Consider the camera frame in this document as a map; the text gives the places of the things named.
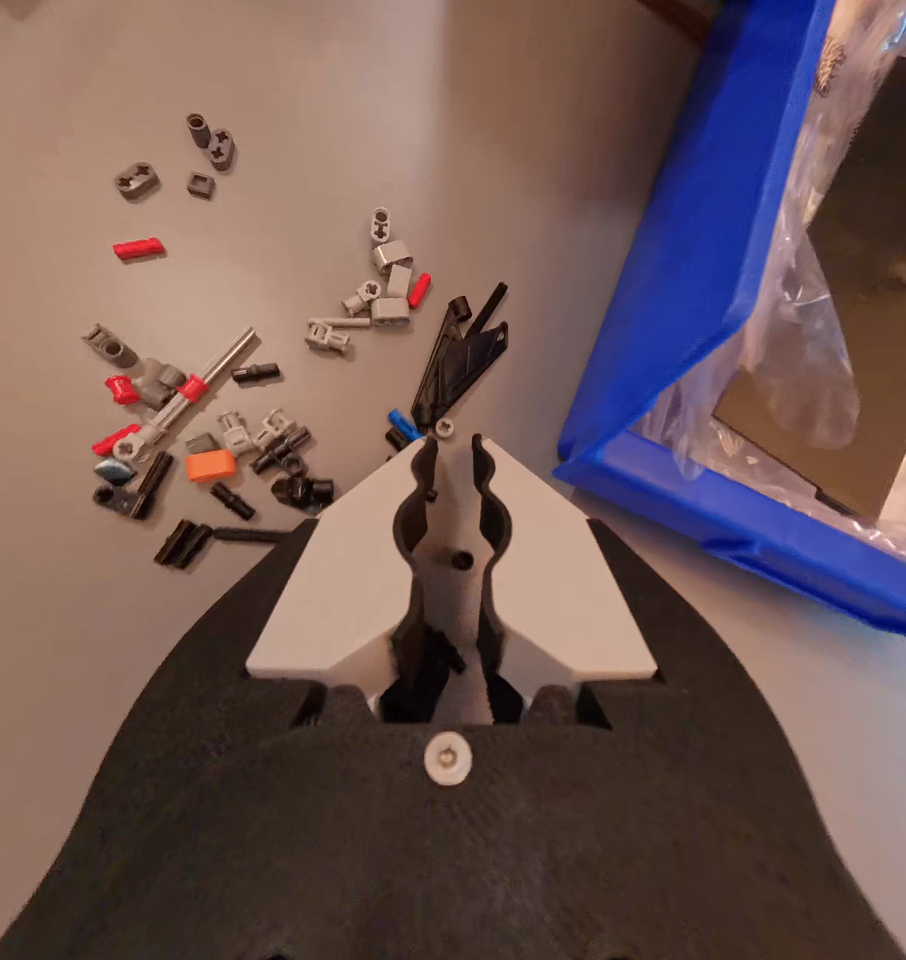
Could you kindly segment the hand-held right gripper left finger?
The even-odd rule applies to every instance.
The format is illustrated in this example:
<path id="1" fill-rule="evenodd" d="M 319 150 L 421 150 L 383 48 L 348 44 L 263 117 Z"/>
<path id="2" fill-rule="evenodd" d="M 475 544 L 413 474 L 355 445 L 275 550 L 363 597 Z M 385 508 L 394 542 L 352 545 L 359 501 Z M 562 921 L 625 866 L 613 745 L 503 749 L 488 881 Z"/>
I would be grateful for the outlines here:
<path id="1" fill-rule="evenodd" d="M 438 456 L 421 438 L 326 508 L 296 562 L 246 672 L 375 699 L 415 685 L 426 646 L 415 550 L 427 533 Z"/>

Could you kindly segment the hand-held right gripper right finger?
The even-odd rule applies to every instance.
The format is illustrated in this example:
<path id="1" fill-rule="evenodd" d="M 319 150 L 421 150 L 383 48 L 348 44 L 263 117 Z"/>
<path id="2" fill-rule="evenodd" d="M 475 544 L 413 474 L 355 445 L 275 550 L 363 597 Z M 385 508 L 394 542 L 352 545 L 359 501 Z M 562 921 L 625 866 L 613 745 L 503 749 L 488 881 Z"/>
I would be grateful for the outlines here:
<path id="1" fill-rule="evenodd" d="M 483 675 L 508 690 L 648 681 L 657 664 L 588 517 L 490 438 L 471 440 Z"/>

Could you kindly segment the pile of lego pieces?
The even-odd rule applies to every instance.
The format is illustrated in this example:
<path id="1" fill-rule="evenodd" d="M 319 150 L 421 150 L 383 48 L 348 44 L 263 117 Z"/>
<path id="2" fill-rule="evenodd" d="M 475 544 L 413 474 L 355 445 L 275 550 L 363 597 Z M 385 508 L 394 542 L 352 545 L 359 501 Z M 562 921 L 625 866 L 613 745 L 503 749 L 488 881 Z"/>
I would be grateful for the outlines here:
<path id="1" fill-rule="evenodd" d="M 308 318 L 304 342 L 318 354 L 346 357 L 351 352 L 349 330 L 386 330 L 408 325 L 432 287 L 427 272 L 415 273 L 410 250 L 394 239 L 391 213 L 376 207 L 370 220 L 371 263 L 375 277 L 365 280 L 341 300 L 340 314 Z M 509 291 L 499 282 L 477 313 L 464 296 L 451 299 L 424 367 L 409 414 L 394 409 L 387 414 L 386 441 L 394 453 L 434 434 L 437 420 L 483 377 L 507 350 L 506 322 L 490 323 Z M 110 330 L 96 325 L 82 341 L 118 372 L 104 380 L 111 401 L 120 407 L 145 407 L 149 416 L 124 426 L 92 444 L 99 457 L 95 473 L 100 484 L 93 498 L 101 507 L 131 521 L 147 520 L 159 488 L 174 465 L 174 456 L 158 450 L 171 437 L 185 412 L 212 393 L 225 374 L 239 386 L 282 377 L 276 363 L 234 366 L 257 339 L 255 330 L 243 330 L 199 373 L 156 360 L 140 361 L 129 346 Z M 301 450 L 313 437 L 310 430 L 273 409 L 252 429 L 243 415 L 229 411 L 217 416 L 219 435 L 199 434 L 185 441 L 187 480 L 207 487 L 208 493 L 243 522 L 256 510 L 224 481 L 238 473 L 248 458 L 255 475 L 279 473 L 271 492 L 281 504 L 315 515 L 335 499 L 335 484 L 309 475 Z"/>

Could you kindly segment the clear plastic bag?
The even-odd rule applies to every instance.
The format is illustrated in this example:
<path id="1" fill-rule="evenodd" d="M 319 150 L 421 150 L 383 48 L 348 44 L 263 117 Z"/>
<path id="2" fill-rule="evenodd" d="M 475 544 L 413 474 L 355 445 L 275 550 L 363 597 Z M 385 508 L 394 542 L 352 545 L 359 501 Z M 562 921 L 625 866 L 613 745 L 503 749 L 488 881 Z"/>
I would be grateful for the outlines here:
<path id="1" fill-rule="evenodd" d="M 906 2 L 838 2 L 752 315 L 632 431 L 906 556 Z"/>

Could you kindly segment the blue plastic bin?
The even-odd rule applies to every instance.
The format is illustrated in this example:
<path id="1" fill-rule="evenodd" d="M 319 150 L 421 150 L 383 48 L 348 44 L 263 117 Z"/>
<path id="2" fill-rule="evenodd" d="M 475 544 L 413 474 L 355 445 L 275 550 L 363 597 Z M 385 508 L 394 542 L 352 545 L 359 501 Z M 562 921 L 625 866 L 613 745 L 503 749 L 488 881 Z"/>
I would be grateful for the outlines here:
<path id="1" fill-rule="evenodd" d="M 555 477 L 704 552 L 906 637 L 906 560 L 631 428 L 755 307 L 834 2 L 727 2 L 559 436 Z"/>

